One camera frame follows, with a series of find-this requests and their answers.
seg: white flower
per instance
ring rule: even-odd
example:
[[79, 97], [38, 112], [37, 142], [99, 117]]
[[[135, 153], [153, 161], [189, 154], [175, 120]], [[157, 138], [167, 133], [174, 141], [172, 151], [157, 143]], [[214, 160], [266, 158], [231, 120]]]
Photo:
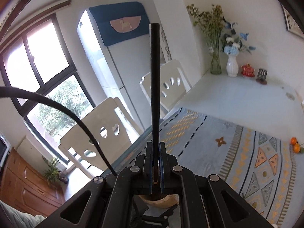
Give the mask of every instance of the white flower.
[[237, 43], [233, 43], [232, 44], [234, 47], [237, 47], [238, 49], [241, 47], [239, 44], [237, 44]]
[[229, 43], [229, 42], [234, 42], [234, 38], [232, 38], [232, 37], [228, 37], [228, 38], [226, 38], [226, 41]]

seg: orange triangle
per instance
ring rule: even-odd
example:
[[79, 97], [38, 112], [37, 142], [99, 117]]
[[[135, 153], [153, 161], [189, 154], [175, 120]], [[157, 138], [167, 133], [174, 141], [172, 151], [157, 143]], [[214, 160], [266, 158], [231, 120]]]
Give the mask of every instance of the orange triangle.
[[278, 156], [278, 154], [276, 154], [270, 160], [268, 160], [274, 175], [276, 175], [276, 173], [277, 173], [278, 158], [279, 158], [279, 156]]
[[263, 150], [259, 147], [259, 151], [257, 152], [257, 158], [255, 162], [255, 167], [260, 166], [262, 163], [264, 163], [267, 160], [265, 153]]

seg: orange fruit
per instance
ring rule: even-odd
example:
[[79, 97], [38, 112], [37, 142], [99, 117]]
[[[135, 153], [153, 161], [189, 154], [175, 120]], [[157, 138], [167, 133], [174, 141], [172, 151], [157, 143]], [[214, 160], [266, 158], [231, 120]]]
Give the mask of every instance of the orange fruit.
[[296, 145], [296, 143], [297, 143], [297, 138], [296, 137], [292, 137], [290, 139], [290, 144], [294, 146], [294, 145]]
[[300, 150], [301, 150], [300, 146], [294, 146], [294, 147], [293, 147], [293, 151], [294, 151], [296, 154], [298, 154], [298, 153], [300, 152]]

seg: silver bolt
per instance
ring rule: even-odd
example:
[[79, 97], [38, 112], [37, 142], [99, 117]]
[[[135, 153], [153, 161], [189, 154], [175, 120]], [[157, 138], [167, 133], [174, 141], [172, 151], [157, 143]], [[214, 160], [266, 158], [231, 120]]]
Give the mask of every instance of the silver bolt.
[[102, 183], [103, 178], [102, 177], [95, 177], [93, 181], [94, 181], [94, 183]]
[[132, 172], [138, 172], [139, 169], [140, 169], [140, 168], [139, 168], [138, 166], [134, 165], [134, 166], [132, 166], [132, 167], [130, 168], [130, 171], [132, 171]]
[[173, 170], [174, 170], [174, 171], [182, 171], [182, 170], [183, 170], [183, 167], [181, 167], [180, 165], [175, 165], [175, 166], [173, 167]]
[[215, 174], [211, 175], [209, 178], [212, 182], [217, 182], [219, 180], [219, 176]]

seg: wooden cabinet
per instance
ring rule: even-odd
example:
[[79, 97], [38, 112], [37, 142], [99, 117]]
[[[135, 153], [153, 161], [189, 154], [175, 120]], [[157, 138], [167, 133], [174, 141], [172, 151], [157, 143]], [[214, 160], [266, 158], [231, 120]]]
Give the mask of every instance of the wooden cabinet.
[[45, 217], [65, 202], [61, 187], [50, 186], [14, 149], [4, 169], [0, 200], [21, 212]]

